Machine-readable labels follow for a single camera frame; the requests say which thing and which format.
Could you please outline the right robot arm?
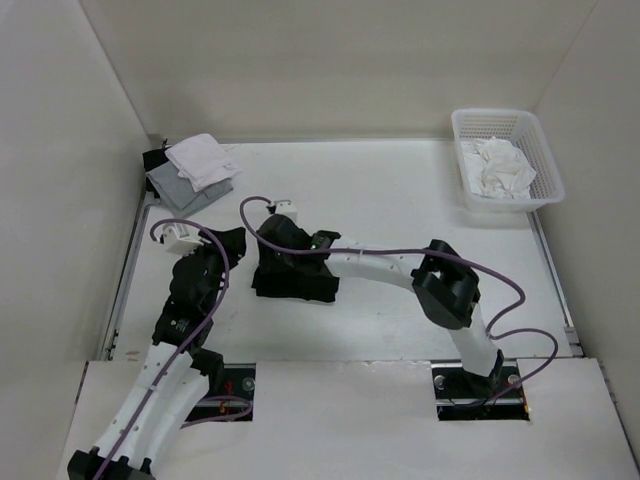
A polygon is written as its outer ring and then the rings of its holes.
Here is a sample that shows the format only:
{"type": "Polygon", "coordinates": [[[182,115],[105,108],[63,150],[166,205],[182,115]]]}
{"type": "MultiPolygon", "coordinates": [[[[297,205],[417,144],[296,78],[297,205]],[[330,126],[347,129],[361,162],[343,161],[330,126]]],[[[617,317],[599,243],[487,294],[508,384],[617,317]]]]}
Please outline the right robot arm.
{"type": "Polygon", "coordinates": [[[269,216],[257,233],[259,263],[252,283],[257,295],[333,303],[343,278],[406,289],[426,318],[450,334],[466,388],[487,397],[499,385],[504,356],[485,332],[479,277],[471,268],[430,255],[366,255],[356,241],[326,230],[309,235],[280,214],[269,216]]]}

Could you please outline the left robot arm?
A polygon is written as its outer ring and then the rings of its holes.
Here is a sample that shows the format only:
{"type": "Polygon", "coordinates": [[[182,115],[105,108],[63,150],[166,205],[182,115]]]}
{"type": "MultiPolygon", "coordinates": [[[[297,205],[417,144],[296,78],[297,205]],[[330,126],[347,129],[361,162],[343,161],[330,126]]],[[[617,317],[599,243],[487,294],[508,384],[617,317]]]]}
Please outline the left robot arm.
{"type": "Polygon", "coordinates": [[[67,465],[71,479],[153,479],[159,459],[196,404],[224,387],[220,354],[204,347],[213,315],[229,288],[229,273],[246,253],[246,231],[160,222],[162,244],[180,254],[169,295],[134,385],[94,445],[77,450],[67,465]]]}

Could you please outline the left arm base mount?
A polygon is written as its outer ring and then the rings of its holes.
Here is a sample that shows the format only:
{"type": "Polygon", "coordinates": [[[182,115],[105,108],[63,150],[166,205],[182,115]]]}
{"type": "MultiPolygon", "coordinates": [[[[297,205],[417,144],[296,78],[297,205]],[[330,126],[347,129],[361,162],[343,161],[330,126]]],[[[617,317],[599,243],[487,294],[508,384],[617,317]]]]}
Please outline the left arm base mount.
{"type": "Polygon", "coordinates": [[[186,422],[251,421],[255,391],[255,364],[226,364],[186,422]]]}

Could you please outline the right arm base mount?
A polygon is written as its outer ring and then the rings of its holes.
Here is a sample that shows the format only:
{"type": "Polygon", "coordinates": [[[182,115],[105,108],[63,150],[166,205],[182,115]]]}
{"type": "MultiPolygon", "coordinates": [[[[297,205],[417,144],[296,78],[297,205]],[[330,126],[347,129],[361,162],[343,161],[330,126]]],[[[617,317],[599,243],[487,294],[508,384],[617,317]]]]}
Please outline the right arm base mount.
{"type": "Polygon", "coordinates": [[[520,380],[515,361],[507,361],[498,376],[494,393],[477,393],[459,362],[431,366],[436,411],[441,421],[528,421],[529,410],[521,387],[497,399],[493,396],[520,380]]]}

